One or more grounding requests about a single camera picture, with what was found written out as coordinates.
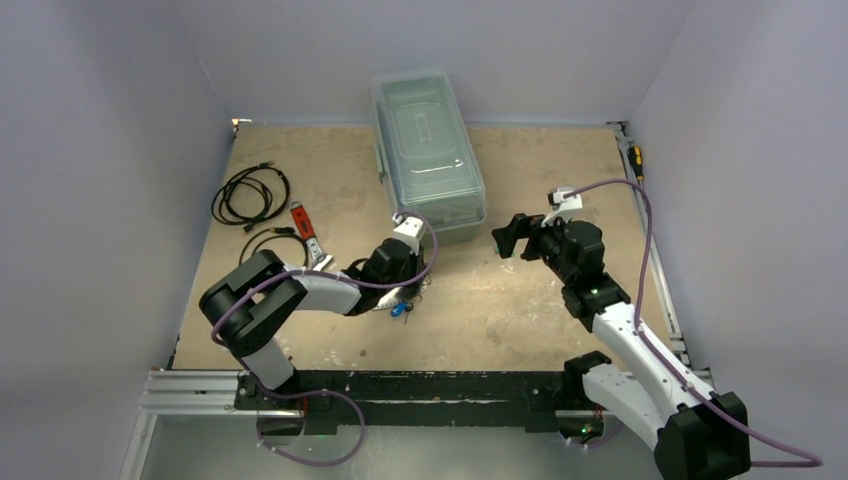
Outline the metal key organizer plate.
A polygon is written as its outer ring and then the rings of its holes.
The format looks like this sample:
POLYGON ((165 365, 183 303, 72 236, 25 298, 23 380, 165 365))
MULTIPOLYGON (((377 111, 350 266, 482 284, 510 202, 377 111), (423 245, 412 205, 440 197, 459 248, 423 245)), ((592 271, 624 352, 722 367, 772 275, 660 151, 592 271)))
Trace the metal key organizer plate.
POLYGON ((388 310, 400 304, 408 304, 421 297, 430 284, 431 277, 427 275, 415 284, 394 288, 381 297, 373 311, 388 310))

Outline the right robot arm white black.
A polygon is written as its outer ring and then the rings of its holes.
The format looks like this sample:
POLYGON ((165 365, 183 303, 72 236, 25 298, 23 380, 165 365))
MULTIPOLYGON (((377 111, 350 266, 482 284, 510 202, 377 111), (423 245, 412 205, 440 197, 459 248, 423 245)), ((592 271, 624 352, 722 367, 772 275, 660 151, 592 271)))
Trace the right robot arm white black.
POLYGON ((748 420, 734 393, 719 394, 688 370, 641 319, 625 290, 606 272, 602 231, 586 221, 519 213, 492 232, 498 253, 541 260, 562 282, 565 307, 629 372, 598 352, 568 361, 561 392, 576 407, 605 407, 653 452, 665 479, 730 479, 752 466, 748 420))

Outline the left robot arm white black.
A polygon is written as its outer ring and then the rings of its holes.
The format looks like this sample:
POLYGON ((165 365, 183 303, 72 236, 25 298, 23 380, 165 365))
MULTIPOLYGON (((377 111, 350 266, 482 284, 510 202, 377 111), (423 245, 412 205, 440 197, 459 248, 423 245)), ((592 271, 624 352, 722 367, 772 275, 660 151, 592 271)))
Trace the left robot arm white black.
POLYGON ((204 292, 199 309, 213 327, 213 341, 258 379, 260 397, 284 409, 297 399, 298 371, 274 337, 290 316, 367 313, 391 290, 418 286, 424 270, 420 251, 397 239, 337 272, 304 270, 261 250, 204 292))

